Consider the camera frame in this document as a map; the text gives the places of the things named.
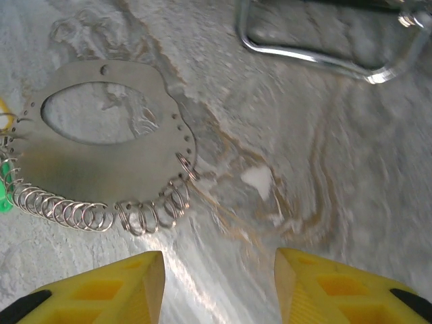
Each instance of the stainless steel plate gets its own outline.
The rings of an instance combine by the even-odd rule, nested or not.
[[[58,134],[43,121],[41,108],[55,93],[86,82],[123,84],[148,95],[164,110],[159,129],[105,145],[79,143]],[[166,93],[160,73],[127,61],[92,60],[61,67],[43,90],[30,97],[12,132],[15,140],[9,149],[19,156],[17,166],[24,181],[67,199],[109,207],[118,201],[156,199],[172,177],[185,173],[176,154],[189,161],[196,158],[192,132]]]

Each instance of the marble floor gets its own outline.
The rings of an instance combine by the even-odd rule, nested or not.
[[[390,59],[408,37],[394,17],[318,4],[269,0],[252,16],[254,39],[367,65]],[[147,63],[194,132],[202,173],[175,229],[141,238],[119,222],[90,234],[17,209],[1,215],[0,308],[161,250],[160,323],[281,323],[281,246],[400,280],[432,300],[430,46],[409,73],[371,86],[248,53],[233,21],[234,0],[0,2],[0,97],[12,111],[67,62]],[[154,132],[161,110],[146,94],[84,84],[52,97],[44,116],[67,137],[113,143]]]

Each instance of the chrome handle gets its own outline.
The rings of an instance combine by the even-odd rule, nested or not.
[[[303,62],[313,63],[320,68],[325,68],[354,79],[364,80],[370,84],[384,83],[408,70],[420,55],[432,33],[432,16],[429,12],[416,11],[412,14],[401,14],[399,19],[401,24],[405,27],[413,27],[415,29],[410,44],[406,45],[393,61],[386,63],[379,69],[370,70],[352,61],[306,49],[299,49],[298,47],[256,44],[249,38],[247,32],[251,2],[252,0],[238,0],[238,12],[236,16],[238,37],[243,46],[249,51],[290,57]]]

